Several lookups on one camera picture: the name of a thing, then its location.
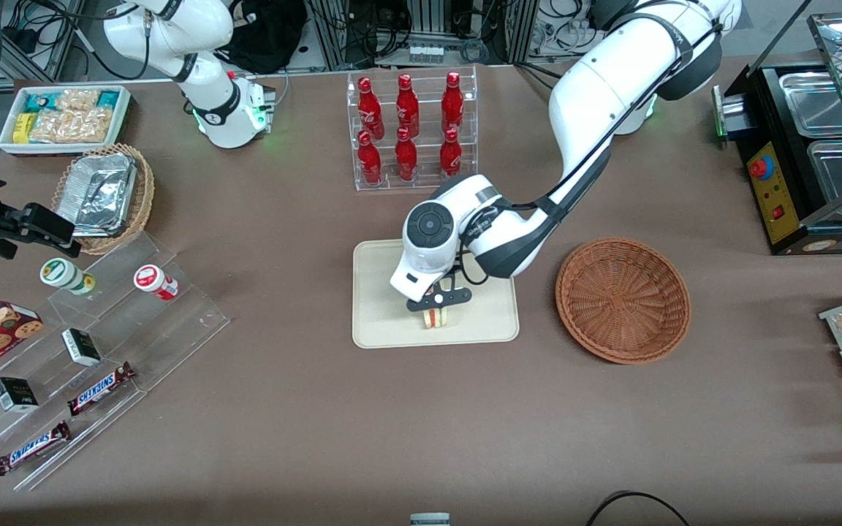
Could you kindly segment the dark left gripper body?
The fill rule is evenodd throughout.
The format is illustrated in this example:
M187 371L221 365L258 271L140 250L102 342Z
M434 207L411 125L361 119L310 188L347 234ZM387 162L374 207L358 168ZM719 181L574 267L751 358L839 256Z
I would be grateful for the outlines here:
M470 289L442 289L431 287L421 297L419 302L407 300L406 307L409 312L425 312L432 309L444 309L458 304L470 302L472 292Z

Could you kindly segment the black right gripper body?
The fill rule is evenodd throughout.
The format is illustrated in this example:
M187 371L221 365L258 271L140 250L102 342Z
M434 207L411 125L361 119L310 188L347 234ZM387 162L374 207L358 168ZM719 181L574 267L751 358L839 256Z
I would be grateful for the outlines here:
M75 226L40 203L29 203L22 210L7 207L0 214L0 257L14 259L18 243L49 246L70 259L76 259L81 245L74 240Z

